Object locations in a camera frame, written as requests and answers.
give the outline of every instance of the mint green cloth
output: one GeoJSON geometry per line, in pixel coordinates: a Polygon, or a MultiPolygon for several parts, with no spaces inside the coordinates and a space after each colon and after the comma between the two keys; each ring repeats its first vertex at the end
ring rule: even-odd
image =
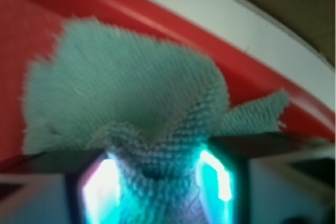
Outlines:
{"type": "Polygon", "coordinates": [[[53,61],[31,67],[24,152],[106,148],[124,188],[120,223],[204,223],[194,181],[202,146],[213,135],[278,131],[289,103],[279,91],[231,109],[227,89],[207,56],[73,20],[53,61]]]}

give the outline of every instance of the textured fabric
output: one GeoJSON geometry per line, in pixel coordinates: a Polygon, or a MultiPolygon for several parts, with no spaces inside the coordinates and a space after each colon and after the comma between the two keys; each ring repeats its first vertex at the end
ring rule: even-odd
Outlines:
{"type": "Polygon", "coordinates": [[[54,60],[32,65],[24,152],[106,148],[120,169],[120,223],[205,223],[194,168],[206,140],[277,131],[287,104],[280,91],[230,109],[208,57],[75,20],[54,60]]]}

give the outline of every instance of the cyan light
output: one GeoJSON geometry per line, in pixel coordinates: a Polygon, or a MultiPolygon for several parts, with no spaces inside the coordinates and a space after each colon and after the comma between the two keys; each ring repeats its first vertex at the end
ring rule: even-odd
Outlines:
{"type": "Polygon", "coordinates": [[[86,217],[91,224],[116,223],[120,203],[117,164],[103,160],[82,189],[86,217]]]}
{"type": "Polygon", "coordinates": [[[213,169],[217,171],[217,180],[218,180],[218,197],[223,201],[229,201],[232,198],[231,186],[230,186],[230,174],[208,151],[203,150],[201,152],[201,160],[210,165],[213,169]]]}

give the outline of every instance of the device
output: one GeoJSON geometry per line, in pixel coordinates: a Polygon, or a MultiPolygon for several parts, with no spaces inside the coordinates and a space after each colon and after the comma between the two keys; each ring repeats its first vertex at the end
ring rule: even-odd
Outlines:
{"type": "MultiPolygon", "coordinates": [[[[212,137],[195,174],[208,223],[334,223],[334,147],[297,134],[212,137]]],[[[0,163],[0,223],[117,223],[120,200],[104,150],[0,163]]]]}

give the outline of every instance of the glowing light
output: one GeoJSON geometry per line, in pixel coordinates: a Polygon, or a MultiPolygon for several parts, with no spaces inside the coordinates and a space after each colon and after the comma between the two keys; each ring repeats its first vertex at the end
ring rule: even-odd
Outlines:
{"type": "Polygon", "coordinates": [[[117,164],[105,159],[82,189],[89,223],[103,223],[117,218],[120,203],[120,184],[117,164]]]}
{"type": "Polygon", "coordinates": [[[201,152],[201,160],[217,171],[219,199],[223,201],[231,200],[232,192],[230,187],[230,174],[225,170],[220,161],[206,150],[201,152]]]}

